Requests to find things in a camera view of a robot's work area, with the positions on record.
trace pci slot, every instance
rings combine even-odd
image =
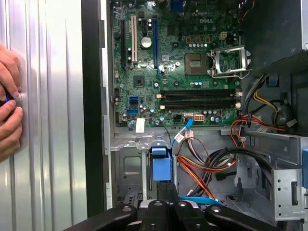
[[[154,69],[158,68],[158,20],[153,19],[153,54],[154,54]]]
[[[164,101],[161,105],[165,106],[166,110],[178,110],[178,109],[221,109],[235,107],[235,100],[174,100]]]
[[[125,21],[121,20],[121,66],[125,70],[126,67],[126,33]]]
[[[137,16],[131,17],[131,59],[133,63],[138,61],[137,57]]]
[[[165,90],[162,96],[166,100],[199,99],[199,98],[229,98],[235,95],[235,90]]]

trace finger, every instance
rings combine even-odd
[[[0,153],[0,162],[10,157],[13,153],[20,149],[20,142],[15,146],[5,150],[4,152]]]
[[[23,119],[23,109],[17,107],[8,120],[0,126],[0,141],[13,134]]]
[[[16,63],[17,67],[19,67],[18,57],[13,51],[6,49],[2,45],[0,45],[0,51],[4,52],[7,56],[9,56]]]
[[[0,107],[0,122],[5,120],[5,118],[9,116],[9,114],[15,109],[15,107],[16,107],[15,100],[10,100],[7,103],[5,103],[2,107]]]
[[[0,50],[0,62],[8,69],[13,77],[15,85],[20,88],[19,70],[16,62],[5,51]]]
[[[8,69],[0,62],[0,82],[5,86],[9,93],[15,97],[19,98],[18,89],[14,83],[14,80],[8,71]]]
[[[6,101],[6,94],[5,90],[2,85],[0,85],[0,100],[1,101]]]

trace power connector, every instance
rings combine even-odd
[[[193,130],[187,130],[185,132],[185,138],[188,139],[188,138],[193,138]]]

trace white pci slot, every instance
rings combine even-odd
[[[131,59],[132,62],[137,62],[137,16],[133,15],[131,17]]]

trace blue sata port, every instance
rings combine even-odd
[[[138,104],[138,102],[139,102],[139,97],[138,96],[130,96],[129,103]]]
[[[126,114],[127,115],[138,115],[139,112],[138,112],[138,109],[127,109]]]

